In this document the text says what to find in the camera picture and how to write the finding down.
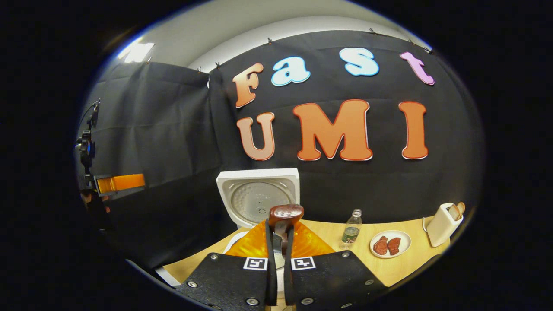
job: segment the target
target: table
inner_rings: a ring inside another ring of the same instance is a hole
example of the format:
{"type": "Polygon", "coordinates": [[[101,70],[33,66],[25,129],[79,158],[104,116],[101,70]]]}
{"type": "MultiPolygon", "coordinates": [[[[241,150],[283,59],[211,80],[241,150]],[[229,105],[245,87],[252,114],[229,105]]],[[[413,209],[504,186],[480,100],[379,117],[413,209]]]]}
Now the table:
{"type": "MultiPolygon", "coordinates": [[[[428,224],[432,218],[434,217],[426,217],[426,224],[428,224]]],[[[312,220],[300,221],[328,243],[335,251],[341,251],[339,245],[345,224],[312,220]]],[[[248,230],[248,228],[240,228],[205,250],[183,260],[166,265],[164,268],[177,281],[182,283],[192,274],[194,269],[204,260],[207,254],[211,252],[222,253],[235,234],[248,230]]],[[[352,245],[350,250],[385,286],[390,287],[420,268],[430,258],[443,253],[449,245],[450,241],[447,239],[444,244],[432,247],[428,235],[422,229],[422,219],[415,219],[387,222],[383,224],[363,224],[357,241],[352,245]],[[371,239],[379,232],[386,230],[399,230],[407,233],[411,237],[411,246],[409,249],[398,257],[387,259],[379,258],[372,254],[369,249],[371,239]]],[[[272,311],[277,310],[283,310],[283,307],[272,307],[272,311]]]]}

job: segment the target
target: pink letter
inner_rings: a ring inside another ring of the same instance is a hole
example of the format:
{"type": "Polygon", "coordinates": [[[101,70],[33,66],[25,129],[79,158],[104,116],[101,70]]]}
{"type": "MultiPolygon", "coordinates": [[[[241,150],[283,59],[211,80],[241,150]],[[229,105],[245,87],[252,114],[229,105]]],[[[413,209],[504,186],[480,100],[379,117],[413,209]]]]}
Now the pink letter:
{"type": "Polygon", "coordinates": [[[434,85],[434,79],[424,72],[424,69],[422,68],[424,64],[420,59],[416,59],[413,54],[409,52],[401,53],[399,54],[399,57],[403,58],[409,63],[409,65],[411,65],[411,68],[413,68],[415,75],[419,77],[422,82],[428,85],[434,85]]]}

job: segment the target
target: white wall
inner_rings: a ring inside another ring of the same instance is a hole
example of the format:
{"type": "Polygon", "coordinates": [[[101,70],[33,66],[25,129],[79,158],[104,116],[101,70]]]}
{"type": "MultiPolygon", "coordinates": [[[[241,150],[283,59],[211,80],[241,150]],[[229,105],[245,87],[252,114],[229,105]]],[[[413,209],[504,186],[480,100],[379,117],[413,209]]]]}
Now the white wall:
{"type": "Polygon", "coordinates": [[[149,54],[152,61],[192,69],[201,66],[209,72],[216,61],[224,63],[266,43],[267,37],[277,40],[305,32],[368,28],[430,49],[391,20],[345,0],[214,0],[155,25],[142,34],[142,43],[155,43],[149,54]]]}
{"type": "Polygon", "coordinates": [[[390,35],[403,40],[408,39],[408,36],[401,31],[382,26],[375,22],[338,16],[298,17],[282,20],[242,33],[206,52],[186,67],[192,69],[201,67],[201,71],[209,72],[215,68],[215,62],[223,64],[225,61],[241,53],[266,44],[268,42],[267,37],[271,38],[271,40],[278,40],[292,35],[324,30],[360,30],[368,32],[371,28],[380,34],[390,35]]]}

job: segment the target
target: white plate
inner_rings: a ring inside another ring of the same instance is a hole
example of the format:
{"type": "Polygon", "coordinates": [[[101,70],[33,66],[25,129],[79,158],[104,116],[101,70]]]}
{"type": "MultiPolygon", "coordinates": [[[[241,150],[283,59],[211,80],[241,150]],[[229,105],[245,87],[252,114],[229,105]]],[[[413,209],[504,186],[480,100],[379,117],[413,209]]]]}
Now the white plate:
{"type": "Polygon", "coordinates": [[[371,249],[371,252],[373,252],[373,254],[375,256],[380,257],[380,258],[398,257],[399,255],[406,252],[409,249],[409,246],[411,246],[411,237],[408,234],[406,234],[405,232],[398,231],[398,230],[382,231],[381,233],[375,235],[374,238],[371,240],[371,242],[369,244],[369,248],[371,249]],[[399,242],[399,252],[397,254],[392,256],[392,255],[390,255],[390,251],[388,251],[386,254],[380,255],[380,254],[377,254],[374,251],[374,249],[373,249],[374,244],[376,242],[378,242],[378,240],[380,240],[380,237],[382,237],[382,236],[385,236],[385,237],[388,238],[386,243],[389,242],[391,239],[393,239],[395,237],[401,238],[401,241],[399,242]]]}
{"type": "Polygon", "coordinates": [[[228,250],[230,250],[231,247],[234,245],[234,243],[238,242],[238,240],[240,240],[248,232],[249,231],[243,231],[243,232],[239,232],[239,233],[235,234],[232,237],[232,239],[228,242],[227,247],[225,247],[225,250],[223,251],[223,254],[226,254],[228,252],[228,250]]]}

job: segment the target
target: screw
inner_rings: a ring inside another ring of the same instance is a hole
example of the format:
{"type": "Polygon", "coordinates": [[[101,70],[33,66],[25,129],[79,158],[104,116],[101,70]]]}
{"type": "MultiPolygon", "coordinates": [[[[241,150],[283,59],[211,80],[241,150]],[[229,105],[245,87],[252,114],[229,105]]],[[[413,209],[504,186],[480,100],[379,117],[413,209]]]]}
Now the screw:
{"type": "Polygon", "coordinates": [[[246,303],[249,304],[249,305],[258,305],[259,304],[259,301],[255,298],[248,298],[246,300],[246,303]]]}
{"type": "Polygon", "coordinates": [[[305,298],[301,301],[301,304],[312,304],[313,303],[313,299],[311,298],[305,298]]]}

